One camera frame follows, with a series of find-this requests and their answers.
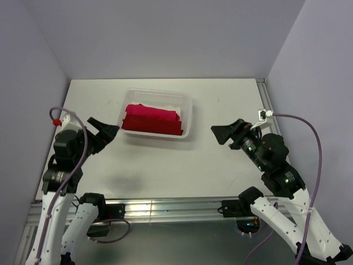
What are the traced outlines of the white perforated plastic basket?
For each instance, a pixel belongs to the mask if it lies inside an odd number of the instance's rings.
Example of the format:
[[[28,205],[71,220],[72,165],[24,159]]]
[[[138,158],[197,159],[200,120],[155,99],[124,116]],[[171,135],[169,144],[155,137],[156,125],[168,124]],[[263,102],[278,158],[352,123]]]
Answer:
[[[117,124],[131,136],[183,140],[191,129],[192,108],[187,93],[130,88]]]

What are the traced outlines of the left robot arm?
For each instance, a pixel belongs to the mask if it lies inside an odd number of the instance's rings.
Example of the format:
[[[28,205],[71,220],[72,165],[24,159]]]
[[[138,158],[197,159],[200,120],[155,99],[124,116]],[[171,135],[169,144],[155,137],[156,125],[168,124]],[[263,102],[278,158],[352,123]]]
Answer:
[[[60,130],[55,136],[54,154],[42,177],[41,216],[27,264],[74,264],[91,224],[108,213],[104,195],[86,193],[79,200],[72,222],[66,224],[83,175],[82,165],[113,141],[119,127],[89,118],[88,123],[98,131],[93,134],[70,114],[52,123]]]

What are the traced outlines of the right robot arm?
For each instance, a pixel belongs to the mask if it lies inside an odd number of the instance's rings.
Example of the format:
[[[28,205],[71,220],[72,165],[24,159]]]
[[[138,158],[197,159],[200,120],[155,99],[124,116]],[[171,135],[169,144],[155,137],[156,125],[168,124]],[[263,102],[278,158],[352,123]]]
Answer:
[[[261,180],[267,189],[290,213],[288,219],[255,187],[238,196],[238,212],[264,220],[290,246],[296,255],[296,264],[336,264],[352,256],[352,248],[332,234],[313,205],[314,196],[287,162],[289,150],[282,136],[262,135],[243,119],[212,126],[211,131],[220,145],[231,139],[229,148],[242,150],[249,157],[262,172]]]

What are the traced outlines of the pink rolled t shirt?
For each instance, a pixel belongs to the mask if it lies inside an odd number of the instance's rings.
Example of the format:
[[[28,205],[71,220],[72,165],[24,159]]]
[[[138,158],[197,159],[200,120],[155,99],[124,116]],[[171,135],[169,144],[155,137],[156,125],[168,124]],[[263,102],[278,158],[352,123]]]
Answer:
[[[145,107],[144,105],[129,104],[126,107],[127,115],[142,116],[145,118],[162,119],[167,121],[179,121],[180,116],[175,111],[167,111],[163,109],[156,109]]]

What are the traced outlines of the dark red t shirt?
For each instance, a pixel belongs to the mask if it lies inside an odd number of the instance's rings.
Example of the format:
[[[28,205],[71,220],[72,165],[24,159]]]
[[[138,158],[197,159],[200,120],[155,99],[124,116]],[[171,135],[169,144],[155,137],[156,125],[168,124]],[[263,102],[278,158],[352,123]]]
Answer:
[[[128,116],[123,120],[122,128],[144,133],[182,135],[181,121],[171,121],[142,116]]]

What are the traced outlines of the white folded cloth in basket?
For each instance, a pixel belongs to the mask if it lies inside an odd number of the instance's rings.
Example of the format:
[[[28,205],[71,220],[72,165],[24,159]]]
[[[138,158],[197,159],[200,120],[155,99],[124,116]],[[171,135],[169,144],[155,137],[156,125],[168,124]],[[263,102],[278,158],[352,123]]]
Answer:
[[[167,111],[175,111],[179,116],[181,116],[181,108],[180,107],[175,107],[175,106],[171,106],[171,105],[147,104],[147,103],[142,103],[142,102],[132,102],[131,104],[144,105],[145,107],[163,109],[163,110],[167,110]]]

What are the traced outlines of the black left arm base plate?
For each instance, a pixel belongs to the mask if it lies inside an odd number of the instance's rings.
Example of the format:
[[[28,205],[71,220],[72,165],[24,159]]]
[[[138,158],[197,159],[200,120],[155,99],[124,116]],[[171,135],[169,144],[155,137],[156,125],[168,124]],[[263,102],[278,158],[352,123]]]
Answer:
[[[107,204],[105,208],[105,219],[124,219],[125,204]]]

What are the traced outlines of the aluminium frame rail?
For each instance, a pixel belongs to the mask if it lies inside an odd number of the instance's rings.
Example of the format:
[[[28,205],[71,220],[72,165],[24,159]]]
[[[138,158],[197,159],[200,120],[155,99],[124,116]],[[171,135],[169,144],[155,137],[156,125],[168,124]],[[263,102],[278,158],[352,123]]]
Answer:
[[[121,125],[131,102],[181,109],[181,137],[119,131],[103,152],[84,165],[78,193],[98,192],[109,204],[124,203],[130,222],[220,219],[216,204],[250,186],[269,191],[242,152],[217,144],[210,127],[238,118],[255,122],[270,108],[265,81],[236,78],[74,79],[64,106]]]

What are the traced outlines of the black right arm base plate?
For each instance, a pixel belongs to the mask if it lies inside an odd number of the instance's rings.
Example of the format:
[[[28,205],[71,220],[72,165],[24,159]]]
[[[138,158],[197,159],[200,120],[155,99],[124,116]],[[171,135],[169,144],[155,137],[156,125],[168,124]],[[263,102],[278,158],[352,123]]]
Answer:
[[[249,216],[246,207],[239,199],[222,200],[218,212],[221,213],[224,218],[242,218]]]

